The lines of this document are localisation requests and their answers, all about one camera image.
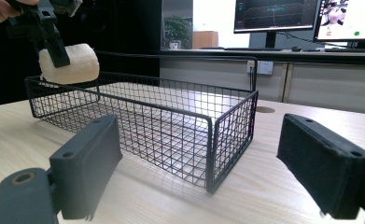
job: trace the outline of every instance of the wall outlet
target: wall outlet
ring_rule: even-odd
[[[254,67],[255,67],[255,62],[254,61],[248,60],[246,62],[246,72],[248,74],[251,72],[251,68],[254,68]]]
[[[271,75],[273,73],[273,62],[258,61],[258,74]]]

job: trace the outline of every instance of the wire mesh basket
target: wire mesh basket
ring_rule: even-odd
[[[210,193],[253,138],[257,91],[106,72],[77,85],[25,84],[35,118],[78,132],[116,114],[122,149]]]

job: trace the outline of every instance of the robotic arm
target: robotic arm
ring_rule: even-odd
[[[27,36],[36,51],[47,49],[54,67],[70,64],[60,33],[55,26],[57,17],[54,13],[73,17],[82,0],[40,0],[37,6],[20,4],[16,0],[8,2],[21,12],[21,16],[9,18],[7,35],[10,38]]]

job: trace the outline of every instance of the monitor screen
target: monitor screen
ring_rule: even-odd
[[[234,33],[311,30],[318,0],[237,0]]]
[[[365,0],[321,0],[314,41],[365,42]]]

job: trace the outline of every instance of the light wood table surface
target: light wood table surface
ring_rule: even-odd
[[[365,114],[267,101],[258,106],[275,111],[256,114],[251,145],[214,195],[123,152],[92,223],[364,223],[362,210],[356,220],[322,217],[276,153],[285,113],[316,120],[364,149]],[[0,105],[0,182],[21,169],[48,169],[49,156],[73,135],[34,119],[27,101]]]

